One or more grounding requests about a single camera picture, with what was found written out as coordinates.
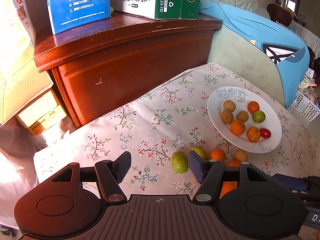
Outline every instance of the pink cloth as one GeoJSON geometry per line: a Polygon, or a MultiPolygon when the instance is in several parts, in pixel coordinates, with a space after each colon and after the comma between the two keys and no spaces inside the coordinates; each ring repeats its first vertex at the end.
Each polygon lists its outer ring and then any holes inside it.
{"type": "MultiPolygon", "coordinates": [[[[208,97],[224,86],[241,87],[262,97],[282,126],[279,146],[265,154],[248,153],[249,162],[269,175],[320,176],[320,144],[308,130],[259,88],[229,69],[210,63],[178,75],[37,152],[34,161],[39,181],[71,162],[93,166],[130,151],[132,166],[120,184],[128,198],[131,194],[189,194],[192,198],[200,185],[191,170],[176,174],[170,158],[173,152],[188,154],[193,146],[202,146],[207,153],[222,148],[227,153],[226,162],[233,159],[237,148],[215,129],[207,112],[208,97]]],[[[94,183],[85,183],[84,188],[98,194],[94,183]]],[[[300,237],[315,239],[315,232],[303,227],[300,237]]]]}
{"type": "Polygon", "coordinates": [[[13,117],[0,126],[0,224],[18,229],[16,202],[36,186],[32,135],[13,117]]]}

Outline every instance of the tangerine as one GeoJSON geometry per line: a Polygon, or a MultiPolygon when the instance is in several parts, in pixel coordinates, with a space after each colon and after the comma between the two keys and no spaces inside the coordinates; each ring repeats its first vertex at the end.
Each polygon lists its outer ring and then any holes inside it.
{"type": "Polygon", "coordinates": [[[233,120],[230,124],[230,130],[233,132],[235,135],[241,135],[245,131],[245,125],[241,120],[233,120]]]}
{"type": "Polygon", "coordinates": [[[224,159],[226,158],[226,153],[224,150],[221,149],[213,149],[210,152],[209,160],[217,160],[218,162],[224,162],[224,159]]]}
{"type": "Polygon", "coordinates": [[[261,137],[261,132],[259,130],[259,128],[257,127],[250,127],[247,131],[247,138],[252,141],[252,142],[256,142],[260,139],[261,137]]]}
{"type": "Polygon", "coordinates": [[[236,160],[229,161],[227,167],[240,167],[240,162],[236,160]]]}
{"type": "Polygon", "coordinates": [[[251,101],[248,104],[248,111],[250,114],[253,114],[255,111],[259,111],[260,110],[260,106],[256,101],[251,101]]]}
{"type": "Polygon", "coordinates": [[[222,198],[225,194],[230,192],[231,190],[236,189],[238,186],[238,183],[236,181],[225,181],[223,182],[220,198],[222,198]]]}

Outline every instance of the oval plate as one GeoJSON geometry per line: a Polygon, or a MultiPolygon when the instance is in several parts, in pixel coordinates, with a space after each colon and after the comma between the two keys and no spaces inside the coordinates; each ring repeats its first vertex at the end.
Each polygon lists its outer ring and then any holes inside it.
{"type": "Polygon", "coordinates": [[[279,118],[273,108],[261,97],[249,90],[239,87],[221,87],[211,93],[208,99],[208,114],[211,122],[221,135],[230,143],[252,153],[267,153],[274,150],[280,143],[282,129],[279,118]],[[233,117],[236,119],[240,111],[246,111],[249,114],[249,120],[245,124],[245,132],[236,136],[230,130],[229,124],[224,124],[220,118],[220,113],[224,110],[223,103],[226,100],[232,100],[236,104],[236,110],[233,117]],[[248,112],[247,105],[251,101],[256,101],[260,105],[260,110],[266,114],[266,120],[263,123],[255,123],[252,114],[248,112]],[[271,138],[260,138],[257,142],[251,142],[247,138],[247,130],[255,126],[259,129],[267,128],[271,131],[271,138]]]}

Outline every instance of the kiwi fruit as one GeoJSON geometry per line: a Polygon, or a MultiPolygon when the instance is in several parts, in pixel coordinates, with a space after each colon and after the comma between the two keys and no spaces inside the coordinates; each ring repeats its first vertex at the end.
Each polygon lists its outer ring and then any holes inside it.
{"type": "Polygon", "coordinates": [[[246,122],[249,120],[249,114],[246,111],[240,111],[237,114],[237,119],[241,120],[242,122],[246,122]]]}
{"type": "Polygon", "coordinates": [[[236,109],[236,104],[231,100],[227,100],[223,103],[223,108],[233,112],[236,109]]]}
{"type": "Polygon", "coordinates": [[[233,121],[233,114],[229,110],[222,111],[222,113],[220,114],[220,117],[224,123],[231,123],[233,121]]]}

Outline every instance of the table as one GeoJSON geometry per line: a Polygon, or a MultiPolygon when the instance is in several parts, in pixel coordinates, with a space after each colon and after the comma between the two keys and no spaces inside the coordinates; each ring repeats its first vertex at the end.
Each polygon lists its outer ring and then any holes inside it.
{"type": "Polygon", "coordinates": [[[114,12],[57,35],[44,32],[34,60],[40,72],[52,70],[80,127],[205,64],[213,31],[221,27],[221,20],[202,14],[197,20],[151,20],[114,12]]]}
{"type": "MultiPolygon", "coordinates": [[[[266,154],[249,153],[249,162],[265,173],[289,176],[320,176],[320,143],[284,109],[241,76],[210,63],[176,76],[139,99],[123,105],[79,128],[52,147],[36,153],[36,172],[40,182],[71,162],[93,166],[103,159],[115,160],[122,152],[132,154],[132,167],[120,184],[130,194],[189,194],[199,188],[192,172],[176,174],[171,169],[173,152],[186,154],[193,146],[208,153],[219,147],[227,161],[237,150],[212,125],[207,99],[217,88],[237,86],[266,100],[282,125],[279,146],[266,154]]],[[[92,183],[84,187],[98,195],[92,183]]],[[[301,237],[313,238],[315,230],[303,227],[301,237]]]]}

